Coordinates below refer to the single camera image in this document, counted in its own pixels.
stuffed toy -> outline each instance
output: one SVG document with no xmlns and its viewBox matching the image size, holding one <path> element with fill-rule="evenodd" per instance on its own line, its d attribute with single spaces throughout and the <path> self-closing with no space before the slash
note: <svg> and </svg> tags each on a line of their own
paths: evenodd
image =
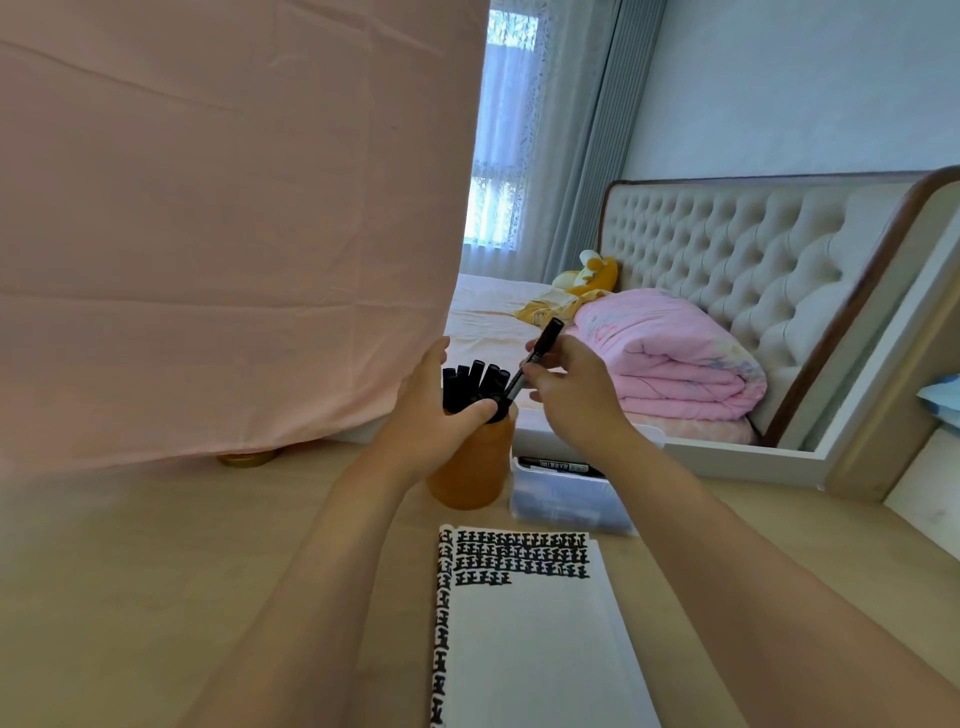
<svg viewBox="0 0 960 728">
<path fill-rule="evenodd" d="M 588 291 L 613 291 L 619 273 L 616 258 L 583 251 L 580 262 L 584 264 L 583 270 L 561 273 L 553 279 L 553 285 L 573 296 L 583 296 Z"/>
</svg>

window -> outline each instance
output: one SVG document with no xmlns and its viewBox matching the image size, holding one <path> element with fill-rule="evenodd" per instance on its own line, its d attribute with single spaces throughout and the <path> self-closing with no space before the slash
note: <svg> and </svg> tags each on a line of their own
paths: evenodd
<svg viewBox="0 0 960 728">
<path fill-rule="evenodd" d="M 491 10 L 464 243 L 512 249 L 539 116 L 543 20 Z"/>
</svg>

sheer curtain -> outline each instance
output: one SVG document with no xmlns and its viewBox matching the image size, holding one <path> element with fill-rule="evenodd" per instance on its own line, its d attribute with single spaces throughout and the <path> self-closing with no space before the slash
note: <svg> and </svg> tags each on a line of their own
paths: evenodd
<svg viewBox="0 0 960 728">
<path fill-rule="evenodd" d="M 461 273 L 543 280 L 616 0 L 493 0 Z"/>
</svg>

folded blanket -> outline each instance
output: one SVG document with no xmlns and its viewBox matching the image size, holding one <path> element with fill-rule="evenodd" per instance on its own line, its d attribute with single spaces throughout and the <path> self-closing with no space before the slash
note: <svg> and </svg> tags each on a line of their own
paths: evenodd
<svg viewBox="0 0 960 728">
<path fill-rule="evenodd" d="M 606 362 L 625 412 L 735 420 L 762 399 L 767 379 L 733 335 L 696 305 L 656 288 L 580 308 L 576 336 Z"/>
<path fill-rule="evenodd" d="M 608 291 L 595 289 L 588 291 L 583 296 L 574 296 L 562 288 L 550 287 L 514 315 L 520 321 L 533 324 L 537 328 L 545 327 L 553 318 L 561 319 L 569 325 L 584 303 L 596 301 L 598 298 L 607 295 L 609 295 Z"/>
</svg>

pen holder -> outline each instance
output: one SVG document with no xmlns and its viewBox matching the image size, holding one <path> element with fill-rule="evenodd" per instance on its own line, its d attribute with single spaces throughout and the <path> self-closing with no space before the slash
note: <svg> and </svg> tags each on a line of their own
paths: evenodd
<svg viewBox="0 0 960 728">
<path fill-rule="evenodd" d="M 510 473 L 510 448 L 519 410 L 498 423 L 483 425 L 467 437 L 440 469 L 426 479 L 427 488 L 440 503 L 460 511 L 490 505 L 503 493 Z"/>
</svg>

